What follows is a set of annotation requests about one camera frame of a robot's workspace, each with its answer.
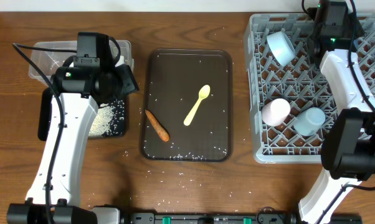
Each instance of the toy carrot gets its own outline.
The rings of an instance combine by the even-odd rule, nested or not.
[[[154,127],[154,130],[156,130],[158,136],[163,140],[164,142],[168,142],[169,135],[167,131],[161,126],[161,124],[158,123],[157,119],[153,116],[150,111],[145,110],[146,116],[148,117],[151,125]]]

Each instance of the spoon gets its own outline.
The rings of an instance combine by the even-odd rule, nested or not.
[[[196,114],[196,111],[197,111],[197,109],[198,109],[201,101],[204,100],[205,98],[207,98],[208,95],[210,95],[210,86],[209,85],[205,85],[205,86],[203,86],[200,89],[200,91],[199,91],[199,99],[194,104],[193,108],[190,110],[189,114],[187,114],[185,120],[183,121],[183,124],[185,126],[189,126],[190,125],[190,123],[193,120],[194,115]]]

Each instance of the table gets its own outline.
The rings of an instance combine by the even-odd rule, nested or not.
[[[28,77],[12,43],[75,40],[78,31],[129,40],[141,87],[128,97],[129,129],[122,138],[88,141],[81,207],[112,204],[127,212],[257,213],[291,210],[318,177],[320,165],[258,164],[252,155],[249,81],[243,33],[252,13],[0,12],[0,223],[10,203],[22,203],[44,150],[37,138],[45,88]],[[148,57],[158,48],[220,49],[233,60],[233,148],[222,163],[164,162],[138,150]],[[363,185],[375,185],[375,176]],[[375,223],[375,192],[353,190],[337,212]]]

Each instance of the plastic bin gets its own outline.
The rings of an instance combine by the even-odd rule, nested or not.
[[[121,56],[124,57],[124,63],[129,65],[133,71],[133,59],[131,54],[131,43],[127,40],[117,40],[120,46]],[[55,41],[55,42],[38,42],[34,47],[42,47],[46,49],[67,49],[76,50],[77,41]],[[118,50],[113,42],[110,42],[110,47],[113,55],[117,55]],[[61,67],[64,61],[74,53],[62,53],[62,52],[44,52],[40,50],[33,50],[31,60],[42,70],[46,77],[50,80],[57,68]],[[30,66],[29,76],[34,78],[44,85],[46,85],[44,79],[38,74],[38,72]]]
[[[358,39],[359,66],[375,96],[375,13],[358,13],[365,36]],[[254,14],[244,34],[245,68],[250,85],[250,125],[254,159],[259,163],[320,163],[321,143],[337,118],[336,105],[326,78],[311,64],[306,38],[313,21],[304,13]],[[267,35],[283,31],[291,40],[296,57],[286,67],[273,58]],[[261,109],[269,101],[284,98],[292,112],[277,127],[262,122]],[[317,107],[326,122],[314,135],[299,135],[293,128],[296,115]],[[359,138],[368,138],[365,134]]]

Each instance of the white wall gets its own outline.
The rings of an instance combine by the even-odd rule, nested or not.
[[[305,6],[317,6],[306,0]],[[375,11],[375,0],[355,0]],[[301,12],[301,0],[0,0],[0,11]]]

